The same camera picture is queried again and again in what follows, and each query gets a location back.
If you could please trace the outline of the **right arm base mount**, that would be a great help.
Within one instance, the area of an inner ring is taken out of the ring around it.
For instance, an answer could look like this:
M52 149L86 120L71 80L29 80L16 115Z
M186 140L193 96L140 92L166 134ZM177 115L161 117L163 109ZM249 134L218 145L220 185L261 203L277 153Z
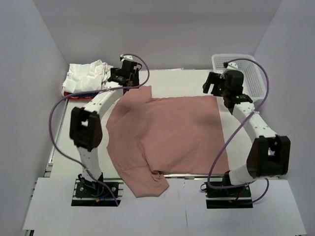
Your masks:
M201 184L200 190L206 194L207 209L253 208L252 195L248 186L213 189L207 182L204 182Z

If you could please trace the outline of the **pink t-shirt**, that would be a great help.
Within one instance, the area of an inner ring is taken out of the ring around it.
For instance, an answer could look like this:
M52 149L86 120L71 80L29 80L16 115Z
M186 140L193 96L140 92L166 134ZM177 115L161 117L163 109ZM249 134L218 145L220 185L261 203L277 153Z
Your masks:
M111 161L138 198L162 194L166 174L208 174L224 144L215 97L153 98L151 87L123 95L106 128Z

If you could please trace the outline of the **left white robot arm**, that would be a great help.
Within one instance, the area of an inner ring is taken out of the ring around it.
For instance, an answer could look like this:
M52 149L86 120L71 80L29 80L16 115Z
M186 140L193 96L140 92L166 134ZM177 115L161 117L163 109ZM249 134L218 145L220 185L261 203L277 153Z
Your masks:
M131 56L121 59L121 68L112 68L106 86L133 87L139 85L138 63ZM102 141L101 119L107 110L123 96L126 89L110 90L98 93L83 107L75 107L71 111L69 136L80 155L83 171L79 181L93 196L103 193L103 173L99 166L97 149Z

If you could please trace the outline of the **white t-shirt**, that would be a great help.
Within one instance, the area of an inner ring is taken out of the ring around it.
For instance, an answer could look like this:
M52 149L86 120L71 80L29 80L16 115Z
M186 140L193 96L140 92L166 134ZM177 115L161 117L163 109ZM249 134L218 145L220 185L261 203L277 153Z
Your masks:
M90 64L70 63L62 92L77 93L103 89L112 68L113 66L100 59Z

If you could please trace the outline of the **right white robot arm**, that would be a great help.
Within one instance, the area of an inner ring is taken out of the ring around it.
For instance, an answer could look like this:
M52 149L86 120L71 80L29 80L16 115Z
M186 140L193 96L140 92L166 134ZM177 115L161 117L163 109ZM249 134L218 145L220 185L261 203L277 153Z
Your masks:
M225 107L240 122L233 136L244 128L252 147L241 167L224 174L219 186L228 196L262 177L284 176L288 172L291 141L272 130L260 116L253 100L243 93L244 75L239 70L227 69L222 74L211 72L203 85L204 93L222 97Z

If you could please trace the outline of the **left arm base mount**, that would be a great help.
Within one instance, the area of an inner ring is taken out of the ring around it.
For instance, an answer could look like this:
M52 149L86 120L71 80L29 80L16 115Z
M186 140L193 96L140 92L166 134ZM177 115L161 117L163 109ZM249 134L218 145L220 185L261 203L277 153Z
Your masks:
M121 179L104 179L104 183L113 192L118 204L120 204L124 182ZM114 198L106 187L101 187L100 190L93 190L85 186L83 183L76 180L71 201L72 207L117 207Z

